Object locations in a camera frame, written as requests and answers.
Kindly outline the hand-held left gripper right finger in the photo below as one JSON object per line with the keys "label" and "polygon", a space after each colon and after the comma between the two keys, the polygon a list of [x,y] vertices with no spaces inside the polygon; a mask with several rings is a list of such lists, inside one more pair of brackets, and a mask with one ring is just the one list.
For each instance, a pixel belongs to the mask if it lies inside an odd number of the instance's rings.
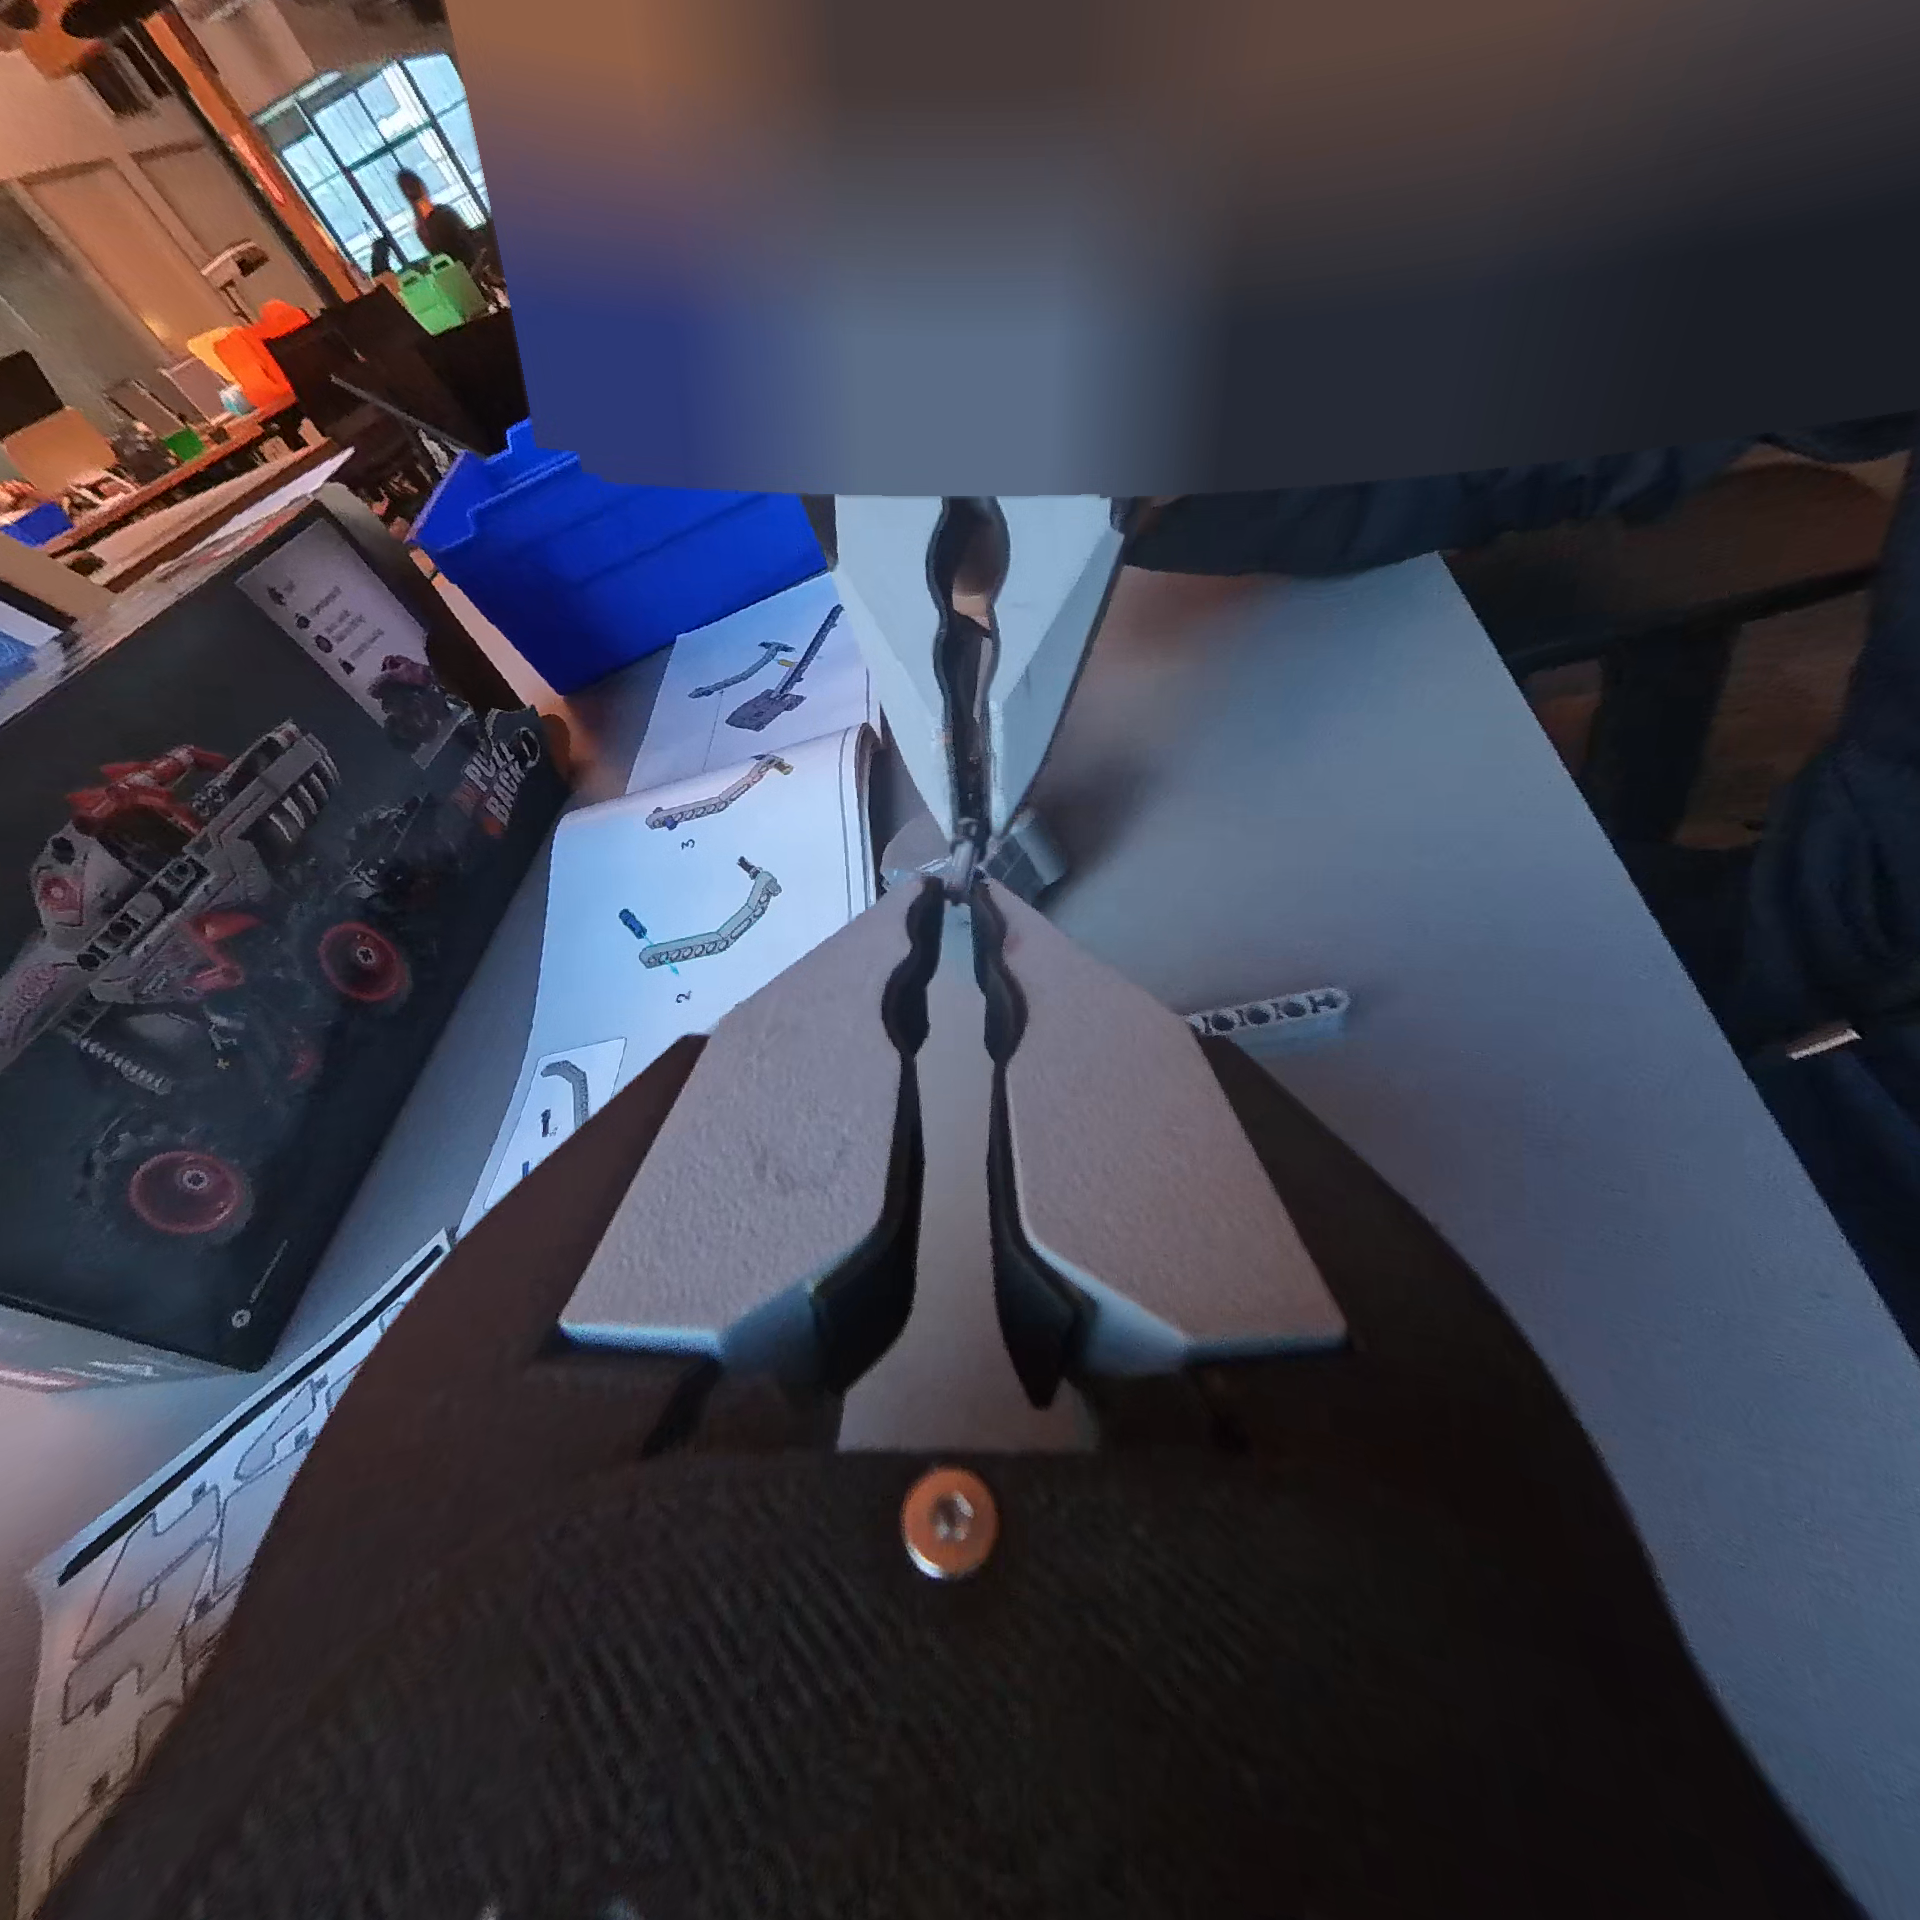
{"label": "hand-held left gripper right finger", "polygon": [[992,881],[969,924],[994,1302],[1026,1400],[1342,1348],[1347,1316],[1190,1025]]}

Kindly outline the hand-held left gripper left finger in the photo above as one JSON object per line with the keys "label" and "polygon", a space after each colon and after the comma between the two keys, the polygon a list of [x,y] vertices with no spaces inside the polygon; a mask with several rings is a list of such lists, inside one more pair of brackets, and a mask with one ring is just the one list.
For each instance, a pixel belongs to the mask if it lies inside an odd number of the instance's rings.
{"label": "hand-held left gripper left finger", "polygon": [[841,1394],[914,1300],[944,886],[898,886],[709,1036],[561,1313],[578,1348]]}

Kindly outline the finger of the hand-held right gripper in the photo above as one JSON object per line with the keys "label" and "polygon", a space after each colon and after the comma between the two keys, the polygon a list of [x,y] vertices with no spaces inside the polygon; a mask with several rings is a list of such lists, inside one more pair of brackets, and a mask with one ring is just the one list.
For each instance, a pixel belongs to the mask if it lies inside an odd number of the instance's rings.
{"label": "finger of the hand-held right gripper", "polygon": [[939,676],[948,604],[933,579],[938,497],[833,497],[833,579],[880,712],[942,841],[956,840],[953,748]]}
{"label": "finger of the hand-held right gripper", "polygon": [[985,643],[972,699],[972,825],[1002,840],[1035,785],[1121,574],[1112,497],[977,497]]}

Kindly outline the small lego connector piece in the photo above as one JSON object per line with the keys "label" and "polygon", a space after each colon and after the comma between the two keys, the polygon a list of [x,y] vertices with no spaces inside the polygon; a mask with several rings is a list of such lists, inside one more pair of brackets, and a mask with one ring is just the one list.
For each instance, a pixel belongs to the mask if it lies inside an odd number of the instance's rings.
{"label": "small lego connector piece", "polygon": [[880,891],[913,893],[933,885],[950,905],[972,905],[992,864],[992,840],[985,843],[950,843],[938,832],[910,832],[908,828],[933,828],[933,821],[913,821],[901,828],[880,856]]}

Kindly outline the person's right forearm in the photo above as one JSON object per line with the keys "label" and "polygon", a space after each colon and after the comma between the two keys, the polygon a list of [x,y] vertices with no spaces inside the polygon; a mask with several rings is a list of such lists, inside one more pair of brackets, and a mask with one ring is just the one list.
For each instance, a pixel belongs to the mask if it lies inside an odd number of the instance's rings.
{"label": "person's right forearm", "polygon": [[1914,440],[1915,414],[1899,414],[1548,465],[1168,497],[1142,510],[1121,558],[1190,579],[1344,579],[1506,536],[1659,522],[1757,448],[1868,465]]}

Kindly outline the light grey lego beam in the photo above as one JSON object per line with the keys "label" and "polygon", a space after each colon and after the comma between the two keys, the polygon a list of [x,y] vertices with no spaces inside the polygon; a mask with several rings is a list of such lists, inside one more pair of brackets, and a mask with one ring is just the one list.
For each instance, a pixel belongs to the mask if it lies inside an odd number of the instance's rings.
{"label": "light grey lego beam", "polygon": [[1200,1038],[1243,1050],[1285,1050],[1337,1041],[1347,1032],[1354,996],[1342,988],[1313,988],[1249,998],[1190,1013],[1184,1020]]}

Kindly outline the dark grey lego piece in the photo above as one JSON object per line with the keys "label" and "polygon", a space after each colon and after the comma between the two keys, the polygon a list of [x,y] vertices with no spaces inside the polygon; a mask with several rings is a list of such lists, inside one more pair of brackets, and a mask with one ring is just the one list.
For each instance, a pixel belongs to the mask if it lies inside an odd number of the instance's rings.
{"label": "dark grey lego piece", "polygon": [[989,841],[980,872],[1003,893],[1037,905],[1068,873],[1068,859],[1034,806]]}

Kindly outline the lego instruction booklet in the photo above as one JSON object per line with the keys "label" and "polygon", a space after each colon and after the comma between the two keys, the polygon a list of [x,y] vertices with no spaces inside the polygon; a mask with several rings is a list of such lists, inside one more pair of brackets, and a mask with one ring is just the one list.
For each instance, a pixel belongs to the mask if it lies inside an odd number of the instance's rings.
{"label": "lego instruction booklet", "polygon": [[672,643],[629,789],[555,832],[532,1038],[460,1233],[874,905],[878,745],[830,574]]}

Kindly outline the black lego set box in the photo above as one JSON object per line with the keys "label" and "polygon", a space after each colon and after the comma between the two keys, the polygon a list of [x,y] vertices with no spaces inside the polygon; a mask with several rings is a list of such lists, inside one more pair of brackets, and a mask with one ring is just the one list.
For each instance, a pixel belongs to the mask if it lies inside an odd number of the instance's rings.
{"label": "black lego set box", "polygon": [[324,485],[2,724],[5,1379],[261,1370],[570,782]]}

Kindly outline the large blue plastic bin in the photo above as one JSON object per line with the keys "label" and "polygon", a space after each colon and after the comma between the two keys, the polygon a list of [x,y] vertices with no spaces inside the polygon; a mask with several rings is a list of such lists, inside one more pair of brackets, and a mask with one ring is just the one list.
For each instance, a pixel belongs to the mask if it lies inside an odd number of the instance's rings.
{"label": "large blue plastic bin", "polygon": [[826,572],[795,497],[616,485],[531,421],[460,454],[411,540],[561,696]]}

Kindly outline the green plastic bin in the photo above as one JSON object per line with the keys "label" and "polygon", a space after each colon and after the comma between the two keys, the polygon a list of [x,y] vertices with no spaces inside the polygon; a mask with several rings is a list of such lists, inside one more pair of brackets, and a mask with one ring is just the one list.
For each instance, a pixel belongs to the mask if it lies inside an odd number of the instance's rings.
{"label": "green plastic bin", "polygon": [[469,267],[445,254],[403,267],[393,291],[427,337],[442,337],[493,313],[493,305]]}

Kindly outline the black monitor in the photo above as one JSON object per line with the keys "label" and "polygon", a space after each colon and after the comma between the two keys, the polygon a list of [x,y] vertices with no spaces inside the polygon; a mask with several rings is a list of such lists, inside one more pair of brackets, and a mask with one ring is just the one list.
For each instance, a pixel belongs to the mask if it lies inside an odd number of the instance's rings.
{"label": "black monitor", "polygon": [[265,353],[299,412],[329,435],[379,412],[444,448],[491,458],[531,419],[505,309],[427,332],[381,286],[270,337]]}

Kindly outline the orange plastic bin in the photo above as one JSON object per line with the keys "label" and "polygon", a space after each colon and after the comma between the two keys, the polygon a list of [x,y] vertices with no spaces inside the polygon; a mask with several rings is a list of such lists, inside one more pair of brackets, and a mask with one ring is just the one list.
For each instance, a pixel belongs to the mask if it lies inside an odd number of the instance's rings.
{"label": "orange plastic bin", "polygon": [[297,393],[272,342],[307,329],[313,317],[307,309],[272,298],[256,320],[210,326],[185,347],[221,381],[237,387],[252,412],[274,417],[294,408]]}

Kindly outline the outline drawing paper sheet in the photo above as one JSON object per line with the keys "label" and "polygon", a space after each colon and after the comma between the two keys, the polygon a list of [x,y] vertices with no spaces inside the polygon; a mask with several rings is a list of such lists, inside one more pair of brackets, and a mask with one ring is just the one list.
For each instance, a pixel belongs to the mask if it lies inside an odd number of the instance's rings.
{"label": "outline drawing paper sheet", "polygon": [[5,1916],[40,1910],[153,1758],[329,1412],[451,1243],[442,1233],[420,1245],[333,1331],[33,1570],[40,1667]]}

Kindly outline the person's torso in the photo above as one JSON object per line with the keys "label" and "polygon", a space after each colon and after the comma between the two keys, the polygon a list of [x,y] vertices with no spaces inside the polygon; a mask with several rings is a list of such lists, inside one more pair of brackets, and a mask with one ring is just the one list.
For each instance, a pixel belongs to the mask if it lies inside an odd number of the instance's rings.
{"label": "person's torso", "polygon": [[1918,1329],[1918,460],[1827,748],[1745,893],[1726,1032],[1909,1342]]}

